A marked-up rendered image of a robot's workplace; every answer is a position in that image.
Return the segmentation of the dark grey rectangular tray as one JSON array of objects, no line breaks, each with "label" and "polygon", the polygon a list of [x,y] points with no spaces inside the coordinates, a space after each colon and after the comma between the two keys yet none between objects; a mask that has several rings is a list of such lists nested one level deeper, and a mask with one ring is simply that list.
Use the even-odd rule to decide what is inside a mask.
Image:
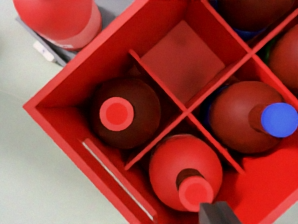
[{"label": "dark grey rectangular tray", "polygon": [[[102,18],[102,33],[116,18],[118,18],[136,0],[94,0]],[[62,66],[66,66],[81,51],[68,51],[55,45],[48,39],[41,36],[36,31],[29,28],[20,18],[18,18],[26,31],[30,33]]]}]

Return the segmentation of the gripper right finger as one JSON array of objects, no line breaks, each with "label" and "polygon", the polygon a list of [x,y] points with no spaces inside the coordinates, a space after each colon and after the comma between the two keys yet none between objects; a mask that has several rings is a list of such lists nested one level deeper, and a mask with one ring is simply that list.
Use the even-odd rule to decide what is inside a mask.
[{"label": "gripper right finger", "polygon": [[216,202],[213,204],[225,224],[243,224],[227,202]]}]

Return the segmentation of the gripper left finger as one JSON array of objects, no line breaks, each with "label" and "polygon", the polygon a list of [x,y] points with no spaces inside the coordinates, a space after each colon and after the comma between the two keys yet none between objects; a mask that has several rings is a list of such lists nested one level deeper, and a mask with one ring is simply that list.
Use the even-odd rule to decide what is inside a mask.
[{"label": "gripper left finger", "polygon": [[199,224],[225,224],[210,202],[199,202]]}]

